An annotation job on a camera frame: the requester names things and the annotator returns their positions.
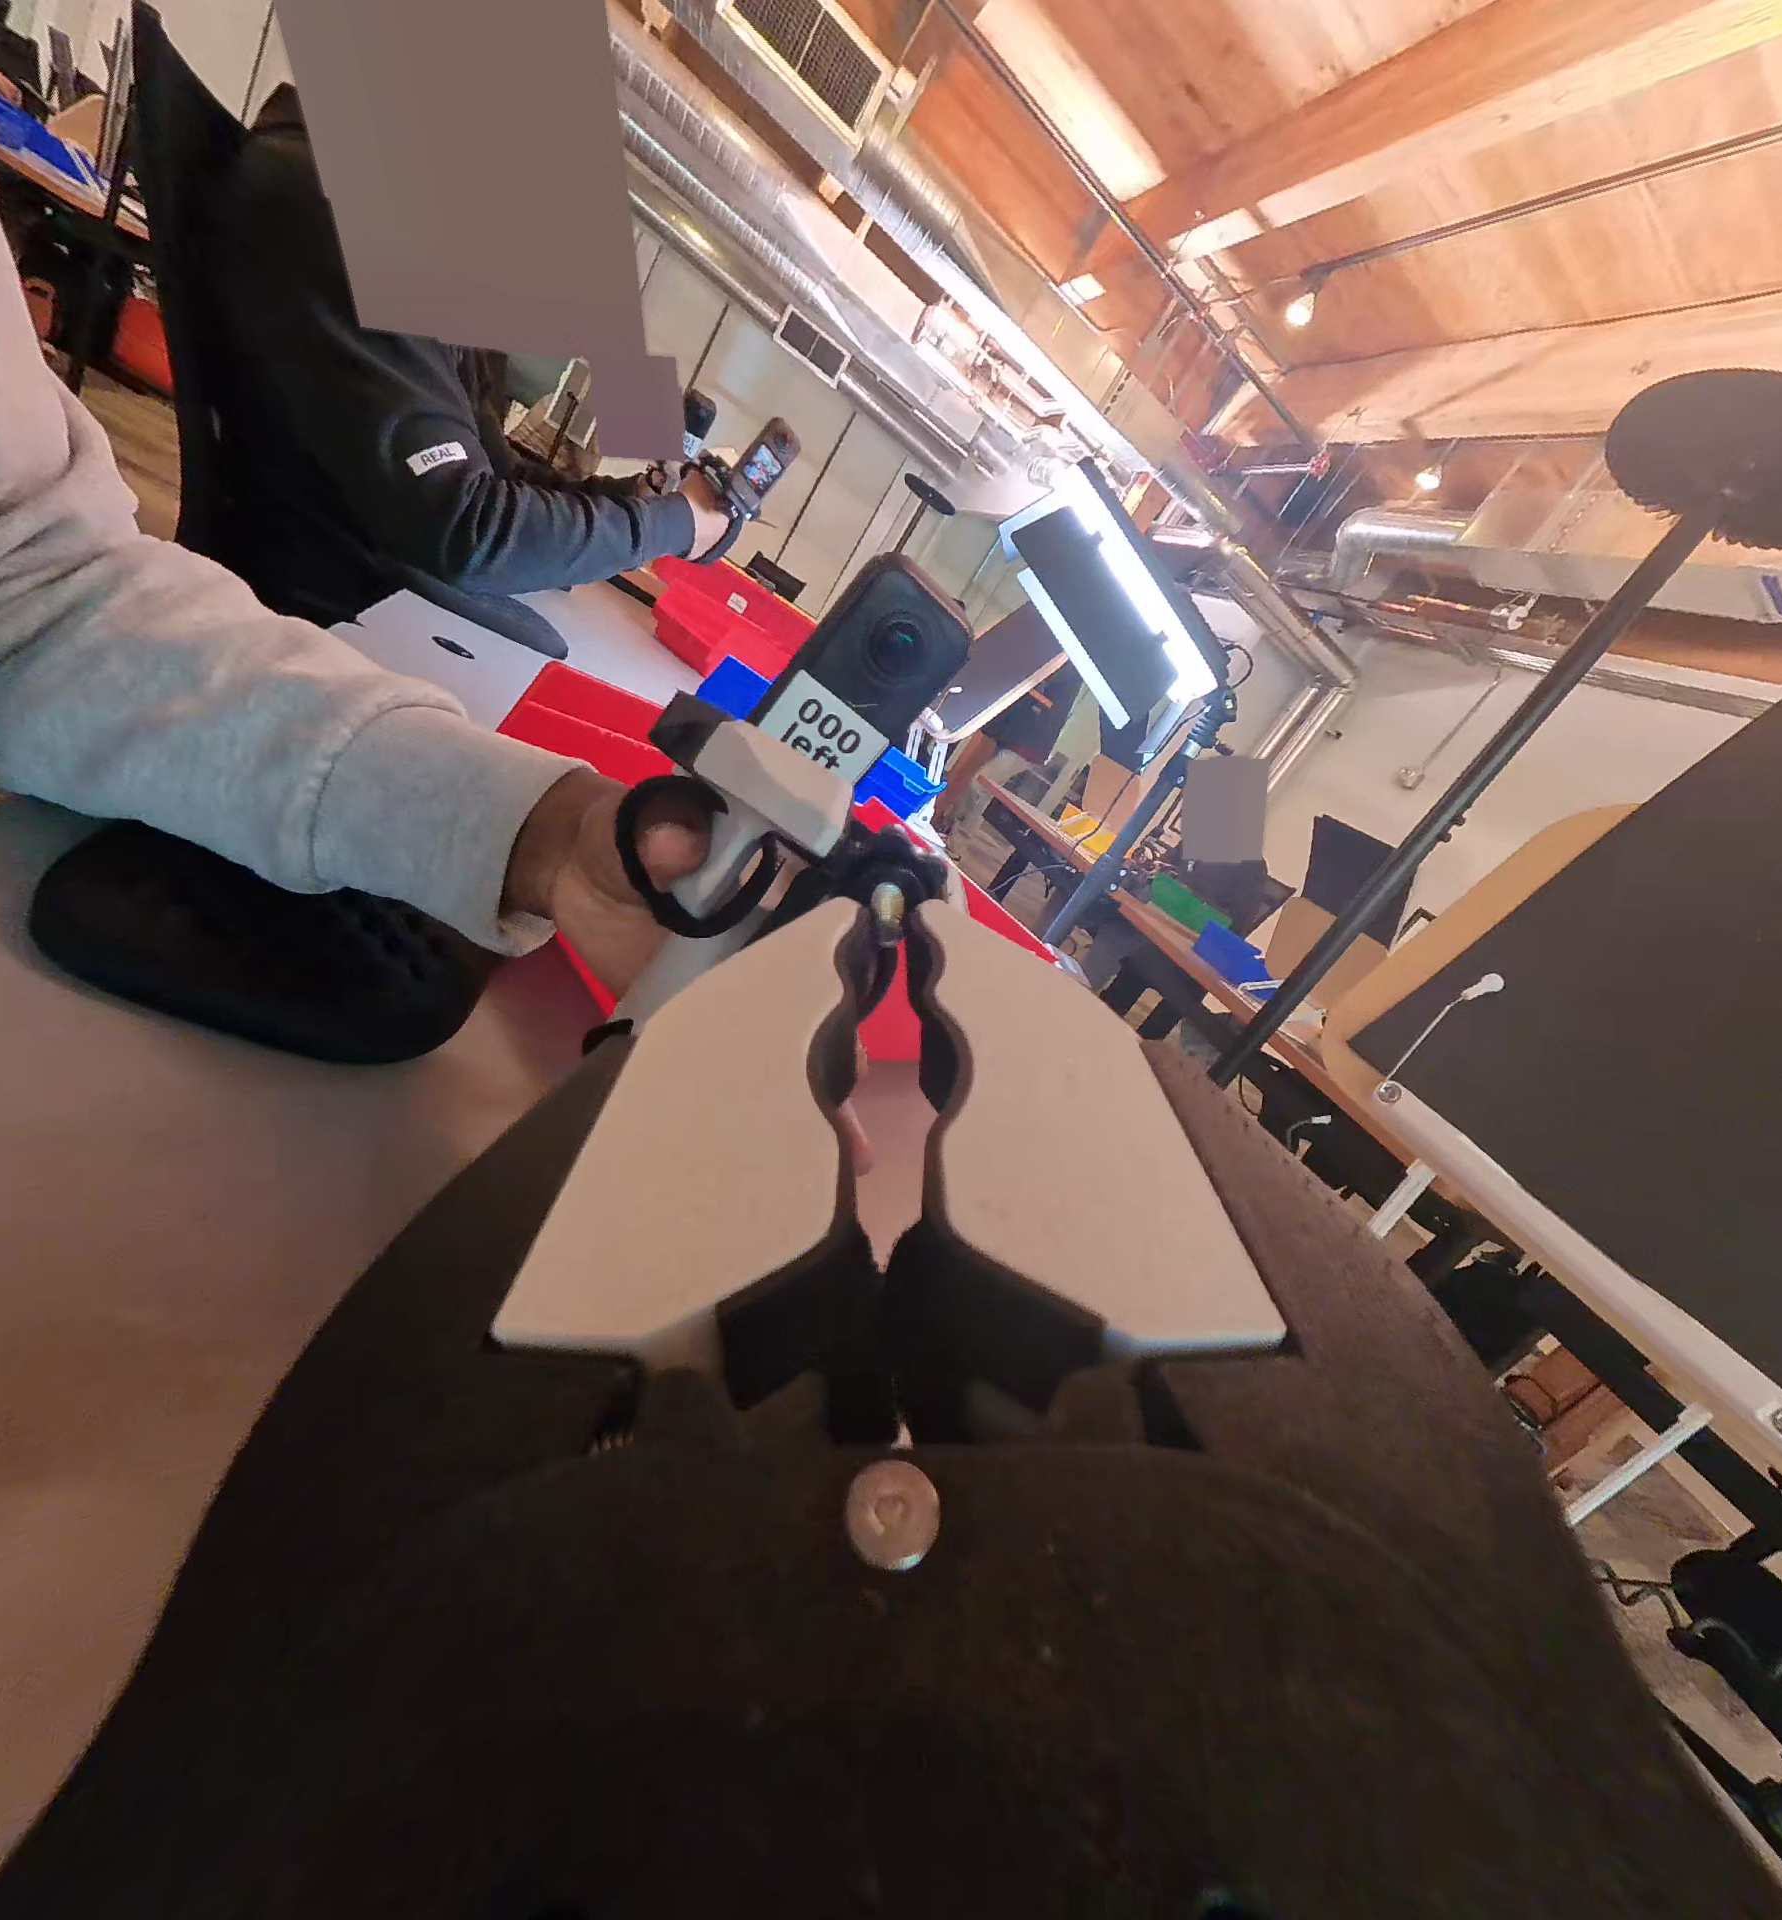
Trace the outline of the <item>large silver air duct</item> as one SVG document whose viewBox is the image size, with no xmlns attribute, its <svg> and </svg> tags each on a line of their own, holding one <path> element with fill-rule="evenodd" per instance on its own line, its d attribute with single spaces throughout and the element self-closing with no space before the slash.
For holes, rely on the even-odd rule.
<svg viewBox="0 0 1782 1920">
<path fill-rule="evenodd" d="M 1335 535 L 1326 583 L 1342 596 L 1378 598 L 1389 592 L 1380 581 L 1403 573 L 1468 577 L 1470 529 L 1470 515 L 1362 509 L 1346 518 Z"/>
</svg>

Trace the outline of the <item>person's left forearm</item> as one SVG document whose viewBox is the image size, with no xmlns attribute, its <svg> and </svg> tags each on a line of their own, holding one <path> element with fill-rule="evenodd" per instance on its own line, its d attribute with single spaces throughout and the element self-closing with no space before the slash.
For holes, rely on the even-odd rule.
<svg viewBox="0 0 1782 1920">
<path fill-rule="evenodd" d="M 44 370 L 0 385 L 3 788 L 522 955 L 546 916 L 505 877 L 572 768 L 144 536 L 96 422 Z"/>
</svg>

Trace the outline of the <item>black mesh wrist rest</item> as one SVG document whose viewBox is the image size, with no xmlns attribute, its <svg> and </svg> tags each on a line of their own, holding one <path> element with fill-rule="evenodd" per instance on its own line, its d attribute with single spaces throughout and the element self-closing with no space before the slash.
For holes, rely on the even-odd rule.
<svg viewBox="0 0 1782 1920">
<path fill-rule="evenodd" d="M 64 853 L 27 927 L 50 963 L 96 992 L 337 1066 L 439 1049 L 504 963 L 404 902 L 294 893 L 135 821 Z"/>
</svg>

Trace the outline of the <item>black panel desk lamp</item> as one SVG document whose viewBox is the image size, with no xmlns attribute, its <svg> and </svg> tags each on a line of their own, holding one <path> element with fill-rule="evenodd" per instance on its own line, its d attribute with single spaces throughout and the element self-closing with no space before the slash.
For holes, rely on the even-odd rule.
<svg viewBox="0 0 1782 1920">
<path fill-rule="evenodd" d="M 1580 813 L 1322 1027 L 1398 1153 L 1782 1470 L 1782 701 Z"/>
</svg>

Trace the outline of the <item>black star knob screw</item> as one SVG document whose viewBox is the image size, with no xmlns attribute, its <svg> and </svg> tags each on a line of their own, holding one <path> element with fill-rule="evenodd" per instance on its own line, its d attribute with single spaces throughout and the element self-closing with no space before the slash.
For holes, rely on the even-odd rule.
<svg viewBox="0 0 1782 1920">
<path fill-rule="evenodd" d="M 905 924 L 923 904 L 952 902 L 953 869 L 915 842 L 901 821 L 871 827 L 849 821 L 838 847 L 824 856 L 829 896 L 865 907 L 871 927 L 873 990 L 884 995 L 903 952 Z"/>
</svg>

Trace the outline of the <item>red storage bin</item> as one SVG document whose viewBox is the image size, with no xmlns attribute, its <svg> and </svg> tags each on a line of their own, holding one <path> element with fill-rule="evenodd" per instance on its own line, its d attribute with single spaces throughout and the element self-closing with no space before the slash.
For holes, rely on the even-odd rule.
<svg viewBox="0 0 1782 1920">
<path fill-rule="evenodd" d="M 649 746 L 649 731 L 661 715 L 661 703 L 595 679 L 567 663 L 546 663 L 498 731 L 504 738 L 546 752 L 583 759 L 598 773 L 632 784 L 669 771 L 671 763 Z M 871 827 L 888 827 L 894 821 L 894 815 L 877 808 L 869 812 L 854 810 L 854 813 Z M 905 831 L 917 842 L 917 827 L 910 821 Z M 968 915 L 973 922 L 995 931 L 1038 961 L 1055 963 L 1058 957 L 1051 949 L 973 882 L 968 882 Z M 565 949 L 572 970 L 580 976 L 598 1008 L 598 1018 L 610 1023 L 616 997 L 588 971 L 563 935 L 559 947 Z M 905 1064 L 920 1058 L 920 1021 L 908 1000 L 901 960 L 894 990 L 862 1021 L 860 1041 L 875 1066 Z"/>
<path fill-rule="evenodd" d="M 687 668 L 706 678 L 740 660 L 772 679 L 814 632 L 816 618 L 728 561 L 661 559 L 654 635 Z"/>
</svg>

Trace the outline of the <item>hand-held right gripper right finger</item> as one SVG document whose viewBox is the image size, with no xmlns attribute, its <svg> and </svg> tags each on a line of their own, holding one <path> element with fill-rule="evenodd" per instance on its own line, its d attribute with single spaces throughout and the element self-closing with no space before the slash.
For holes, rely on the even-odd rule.
<svg viewBox="0 0 1782 1920">
<path fill-rule="evenodd" d="M 908 1421 L 982 1393 L 1043 1417 L 1100 1365 L 1255 1358 L 1288 1318 L 1134 1028 L 1080 980 L 940 902 L 905 976 L 934 1120 L 888 1267 Z"/>
</svg>

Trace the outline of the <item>grey desk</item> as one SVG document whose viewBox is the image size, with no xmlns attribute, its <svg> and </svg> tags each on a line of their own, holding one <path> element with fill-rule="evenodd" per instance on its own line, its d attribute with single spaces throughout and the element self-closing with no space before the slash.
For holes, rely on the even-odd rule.
<svg viewBox="0 0 1782 1920">
<path fill-rule="evenodd" d="M 0 802 L 0 1860 L 128 1685 L 289 1364 L 598 1021 L 554 944 L 393 1067 L 135 1010 L 27 933 L 88 829 Z"/>
</svg>

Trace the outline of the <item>wooden work table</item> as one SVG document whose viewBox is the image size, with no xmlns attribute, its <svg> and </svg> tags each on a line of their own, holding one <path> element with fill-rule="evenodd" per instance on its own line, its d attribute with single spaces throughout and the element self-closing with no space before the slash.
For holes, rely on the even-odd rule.
<svg viewBox="0 0 1782 1920">
<path fill-rule="evenodd" d="M 1069 900 L 1094 856 L 1069 840 L 1042 810 L 997 781 L 980 777 L 975 790 L 1000 812 L 1004 823 L 998 831 L 1013 848 L 991 885 L 995 897 L 1004 900 L 1025 872 L 1038 872 L 1048 889 L 1048 904 Z M 1255 1018 L 1275 992 L 1270 978 L 1246 983 L 1221 978 L 1193 955 L 1195 936 L 1189 929 L 1171 922 L 1151 900 L 1122 888 L 1094 905 L 1083 927 L 1096 931 L 1108 922 L 1128 929 L 1130 947 L 1111 965 L 1099 997 L 1122 1018 L 1128 1018 L 1144 997 L 1156 997 L 1154 1010 L 1139 1025 L 1144 1039 L 1167 1041 L 1189 1028 L 1204 1041 L 1216 1041 L 1227 1027 Z"/>
</svg>

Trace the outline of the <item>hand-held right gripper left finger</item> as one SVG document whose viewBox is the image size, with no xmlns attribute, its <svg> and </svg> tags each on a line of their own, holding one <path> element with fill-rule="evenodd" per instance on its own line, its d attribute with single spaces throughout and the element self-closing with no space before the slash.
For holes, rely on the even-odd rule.
<svg viewBox="0 0 1782 1920">
<path fill-rule="evenodd" d="M 842 1442 L 894 1435 L 879 1265 L 838 1117 L 869 912 L 829 900 L 632 1036 L 492 1324 L 508 1354 L 693 1374 L 740 1411 L 820 1384 Z"/>
</svg>

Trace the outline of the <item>person's left hand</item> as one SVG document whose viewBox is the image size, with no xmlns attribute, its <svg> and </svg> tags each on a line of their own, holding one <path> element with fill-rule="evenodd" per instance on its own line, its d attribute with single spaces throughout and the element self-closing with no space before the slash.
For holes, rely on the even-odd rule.
<svg viewBox="0 0 1782 1920">
<path fill-rule="evenodd" d="M 665 941 L 619 854 L 626 792 L 583 766 L 559 778 L 520 827 L 501 897 L 508 915 L 551 922 L 614 997 L 628 995 Z M 639 820 L 639 866 L 668 889 L 702 864 L 708 839 L 708 810 L 688 794 L 661 798 Z"/>
</svg>

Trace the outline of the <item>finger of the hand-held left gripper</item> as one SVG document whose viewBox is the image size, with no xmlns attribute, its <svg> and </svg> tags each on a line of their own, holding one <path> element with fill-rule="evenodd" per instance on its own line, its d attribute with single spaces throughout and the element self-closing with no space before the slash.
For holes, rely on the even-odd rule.
<svg viewBox="0 0 1782 1920">
<path fill-rule="evenodd" d="M 755 820 L 755 834 L 777 834 L 816 861 L 833 853 L 852 821 L 851 781 L 759 729 L 713 729 L 693 773 Z"/>
</svg>

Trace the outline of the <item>black floor lamp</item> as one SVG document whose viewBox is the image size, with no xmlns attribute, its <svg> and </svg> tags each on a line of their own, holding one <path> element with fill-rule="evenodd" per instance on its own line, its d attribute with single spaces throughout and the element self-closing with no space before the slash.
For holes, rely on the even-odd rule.
<svg viewBox="0 0 1782 1920">
<path fill-rule="evenodd" d="M 903 487 L 910 496 L 910 509 L 903 518 L 894 553 L 903 556 L 927 585 L 940 589 L 953 605 L 963 609 L 963 598 L 953 594 L 948 583 L 927 563 L 927 556 L 915 550 L 920 539 L 930 539 L 929 529 L 934 529 L 939 523 L 948 526 L 957 515 L 957 508 L 940 487 L 917 471 L 903 475 Z"/>
<path fill-rule="evenodd" d="M 1634 505 L 1665 518 L 1665 532 L 1219 1054 L 1209 1071 L 1216 1087 L 1229 1089 L 1240 1078 L 1311 990 L 1380 919 L 1384 904 L 1407 893 L 1428 856 L 1457 834 L 1530 738 L 1605 660 L 1700 544 L 1718 540 L 1782 550 L 1782 371 L 1688 371 L 1658 382 L 1632 397 L 1613 422 L 1603 460 Z"/>
</svg>

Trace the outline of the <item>white lit light panel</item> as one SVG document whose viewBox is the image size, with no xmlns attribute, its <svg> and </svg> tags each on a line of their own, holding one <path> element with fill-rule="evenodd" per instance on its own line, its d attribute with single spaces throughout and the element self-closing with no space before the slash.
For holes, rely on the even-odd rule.
<svg viewBox="0 0 1782 1920">
<path fill-rule="evenodd" d="M 1219 731 L 1238 715 L 1233 652 L 1207 627 L 1096 460 L 1064 469 L 1000 521 L 1000 546 L 1099 707 L 1141 766 L 1187 715 Z"/>
</svg>

